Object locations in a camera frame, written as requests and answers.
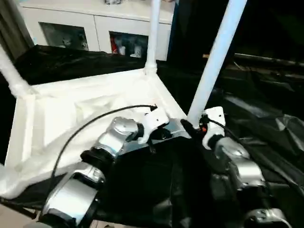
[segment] black plastic sheet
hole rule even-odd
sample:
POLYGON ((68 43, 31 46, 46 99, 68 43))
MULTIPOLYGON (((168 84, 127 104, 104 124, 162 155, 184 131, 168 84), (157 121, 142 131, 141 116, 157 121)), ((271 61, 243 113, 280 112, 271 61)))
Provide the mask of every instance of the black plastic sheet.
MULTIPOLYGON (((144 62, 136 58, 43 46, 35 46, 16 62, 20 74, 32 85, 143 66, 144 62)), ((158 75, 185 113, 201 73, 158 62, 158 75)), ((263 164, 263 174, 294 228, 304 226, 303 85, 303 78, 223 70, 208 102, 208 107, 224 108, 227 127, 263 164), (286 179, 293 182, 291 188, 286 179)), ((6 134, 14 107, 7 92, 2 92, 11 100, 3 116, 7 126, 2 131, 6 134)), ((156 149, 156 154, 146 148, 117 161, 101 192, 104 200, 97 219, 139 227, 203 227, 211 222, 214 227, 235 227, 240 218, 237 203, 231 200, 225 175, 210 172, 214 159, 210 151, 201 150, 193 140, 184 138, 157 144, 156 149)), ((11 203, 27 203, 39 209, 46 186, 47 180, 32 185, 11 203)))

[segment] white pole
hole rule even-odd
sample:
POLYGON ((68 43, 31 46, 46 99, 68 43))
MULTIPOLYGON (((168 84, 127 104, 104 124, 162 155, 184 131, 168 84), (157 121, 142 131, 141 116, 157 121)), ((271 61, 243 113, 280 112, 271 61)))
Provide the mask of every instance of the white pole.
POLYGON ((247 0, 229 0, 188 113, 187 119, 195 128, 199 127, 199 119, 205 109, 215 81, 217 80, 246 2, 247 0))
POLYGON ((9 89, 15 97, 24 97, 33 93, 32 88, 22 79, 1 45, 0 71, 9 83, 9 89))
POLYGON ((157 45, 157 31, 158 24, 160 20, 160 8, 161 8, 161 0, 152 0, 151 7, 151 15, 150 15, 150 34, 149 34, 149 42, 148 42, 148 51, 147 51, 147 62, 145 65, 146 74, 156 73, 157 65, 156 65, 156 45, 157 45))

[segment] white plastic bracket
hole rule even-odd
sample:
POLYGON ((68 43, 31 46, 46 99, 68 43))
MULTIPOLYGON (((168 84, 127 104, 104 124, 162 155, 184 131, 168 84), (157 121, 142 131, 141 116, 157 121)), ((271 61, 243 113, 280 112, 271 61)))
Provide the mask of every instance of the white plastic bracket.
POLYGON ((138 144, 145 144, 148 142, 150 134, 159 126, 169 123, 169 118, 163 108, 157 108, 147 114, 141 121, 144 132, 143 137, 138 139, 138 144))
MULTIPOLYGON (((213 107, 206 109, 204 111, 204 114, 208 116, 209 119, 214 120, 216 122, 219 122, 222 125, 226 125, 225 122, 225 116, 224 116, 224 110, 222 107, 213 107)), ((222 127, 218 126, 216 123, 209 122, 207 124, 208 129, 207 133, 203 138, 203 146, 207 150, 211 150, 211 148, 208 146, 209 139, 214 135, 223 135, 225 136, 225 131, 222 127)))

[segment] white cabinet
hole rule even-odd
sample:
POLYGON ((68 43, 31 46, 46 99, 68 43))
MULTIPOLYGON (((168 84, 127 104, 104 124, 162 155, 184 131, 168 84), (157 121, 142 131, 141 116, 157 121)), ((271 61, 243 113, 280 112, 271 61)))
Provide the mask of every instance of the white cabinet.
POLYGON ((62 47, 87 44, 88 50, 99 51, 93 15, 34 8, 22 8, 22 13, 37 44, 62 47))
MULTIPOLYGON (((111 53, 111 32, 149 36, 150 23, 147 21, 95 16, 98 42, 101 51, 111 53)), ((156 59, 166 60, 171 25, 159 24, 156 59)))
MULTIPOLYGON (((111 36, 121 35, 135 39, 140 43, 137 50, 146 51, 151 0, 123 0, 119 5, 106 5, 104 0, 24 0, 20 6, 36 44, 112 53, 111 36)), ((156 50, 159 60, 167 59, 173 11, 174 2, 161 2, 156 50)), ((136 47, 123 46, 126 55, 136 47)))

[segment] glass cabinet door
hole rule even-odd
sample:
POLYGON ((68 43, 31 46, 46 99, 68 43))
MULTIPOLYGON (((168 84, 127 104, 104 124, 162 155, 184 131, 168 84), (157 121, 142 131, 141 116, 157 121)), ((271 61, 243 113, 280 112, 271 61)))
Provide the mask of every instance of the glass cabinet door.
POLYGON ((89 50, 86 33, 83 27, 39 23, 48 45, 61 48, 89 50))

